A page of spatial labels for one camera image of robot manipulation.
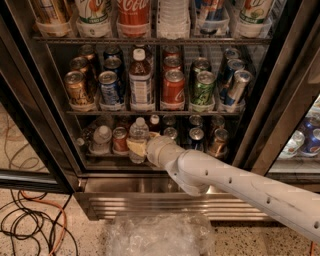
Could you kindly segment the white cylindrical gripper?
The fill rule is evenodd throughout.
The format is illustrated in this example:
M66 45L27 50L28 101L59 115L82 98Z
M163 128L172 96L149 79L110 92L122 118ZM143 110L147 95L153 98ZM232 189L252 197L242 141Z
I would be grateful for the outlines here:
M165 167L177 160L184 149L168 136L160 136L160 133L149 132L150 141L145 139L128 138L126 140L130 151L144 157L157 167Z

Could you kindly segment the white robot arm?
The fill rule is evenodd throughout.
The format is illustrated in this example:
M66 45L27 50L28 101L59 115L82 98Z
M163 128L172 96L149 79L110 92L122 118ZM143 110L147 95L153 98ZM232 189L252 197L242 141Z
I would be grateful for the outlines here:
M319 194L244 171L201 151L186 150L168 136L129 138L127 145L166 170L187 194L198 197L215 186L320 243Z

